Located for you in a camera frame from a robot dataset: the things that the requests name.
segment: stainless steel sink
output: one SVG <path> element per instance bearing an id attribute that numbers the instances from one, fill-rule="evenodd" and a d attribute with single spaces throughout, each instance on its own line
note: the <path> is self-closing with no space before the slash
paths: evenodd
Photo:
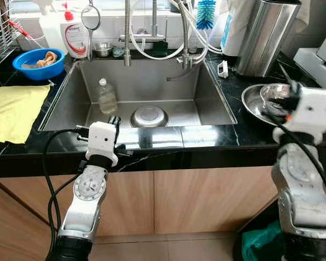
<path id="1" fill-rule="evenodd" d="M 234 124 L 236 120 L 201 63 L 186 72 L 175 60 L 83 60 L 76 62 L 56 95 L 40 130 L 54 131 L 107 122 L 97 103 L 98 81 L 106 78 L 116 90 L 121 127 L 131 128 L 132 113 L 143 105 L 155 105 L 168 114 L 168 127 Z"/>

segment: cabinet door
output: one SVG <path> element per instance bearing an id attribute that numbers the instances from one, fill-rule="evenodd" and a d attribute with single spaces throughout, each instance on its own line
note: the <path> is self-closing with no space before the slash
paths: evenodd
<path id="1" fill-rule="evenodd" d="M 54 176 L 51 180 L 57 188 L 71 177 Z M 50 194 L 44 177 L 0 178 L 0 183 L 48 220 Z M 110 173 L 106 185 L 97 236 L 153 234 L 153 172 Z M 72 201 L 72 186 L 58 194 L 62 218 Z"/>
<path id="2" fill-rule="evenodd" d="M 0 188 L 0 261 L 45 260 L 49 227 Z"/>
<path id="3" fill-rule="evenodd" d="M 234 231 L 277 195 L 271 167 L 155 171 L 158 234 Z"/>

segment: blue bowl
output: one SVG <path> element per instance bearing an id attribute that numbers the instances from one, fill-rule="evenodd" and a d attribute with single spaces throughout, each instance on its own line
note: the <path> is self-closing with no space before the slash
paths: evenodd
<path id="1" fill-rule="evenodd" d="M 51 51 L 57 55 L 57 61 L 54 64 L 48 65 L 43 68 L 22 68 L 23 64 L 35 65 L 38 60 L 43 60 L 48 51 Z M 61 74 L 61 72 L 64 70 L 64 59 L 65 54 L 62 50 L 53 48 L 36 49 L 18 56 L 13 61 L 13 67 L 18 71 L 22 72 L 27 78 L 31 80 L 47 80 Z"/>

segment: black marble countertop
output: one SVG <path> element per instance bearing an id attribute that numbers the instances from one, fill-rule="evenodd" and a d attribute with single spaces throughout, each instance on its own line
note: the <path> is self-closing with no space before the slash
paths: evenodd
<path id="1" fill-rule="evenodd" d="M 32 82 L 20 72 L 14 71 L 11 62 L 18 55 L 13 53 L 0 65 L 0 82 L 3 85 L 44 85 L 48 81 Z M 226 58 L 229 67 L 234 65 L 232 58 Z M 278 59 L 285 65 L 289 75 L 306 86 L 318 87 L 296 65 L 284 55 Z M 58 90 L 73 59 L 65 60 L 65 71 L 51 79 L 55 84 L 45 99 L 41 112 L 35 120 L 30 136 L 25 144 L 0 142 L 0 177 L 40 176 L 41 154 L 43 146 L 54 132 L 40 131 L 40 124 Z M 132 157 L 120 157 L 117 168 L 113 171 L 143 171 L 194 169 L 211 167 L 264 166 L 275 163 L 278 145 L 272 139 L 273 127 L 250 115 L 241 101 L 243 90 L 253 84 L 285 82 L 278 62 L 266 78 L 245 78 L 236 76 L 230 70 L 227 79 L 217 76 L 217 65 L 221 62 L 219 55 L 208 54 L 206 63 L 213 74 L 218 87 L 223 92 L 236 120 L 234 125 L 194 126 L 170 128 L 122 129 L 118 143 L 131 143 L 134 151 Z M 160 134 L 169 139 L 155 141 L 152 136 Z M 87 144 L 77 141 L 73 133 L 58 136 L 50 147 L 47 156 L 48 170 L 51 175 L 67 175 L 76 172 L 78 163 L 84 159 Z M 318 147 L 321 161 L 326 169 L 326 134 Z"/>

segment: yellow cloth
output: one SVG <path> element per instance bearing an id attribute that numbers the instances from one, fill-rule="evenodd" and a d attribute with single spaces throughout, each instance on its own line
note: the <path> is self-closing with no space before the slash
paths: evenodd
<path id="1" fill-rule="evenodd" d="M 48 92 L 49 85 L 0 87 L 0 142 L 25 143 Z"/>

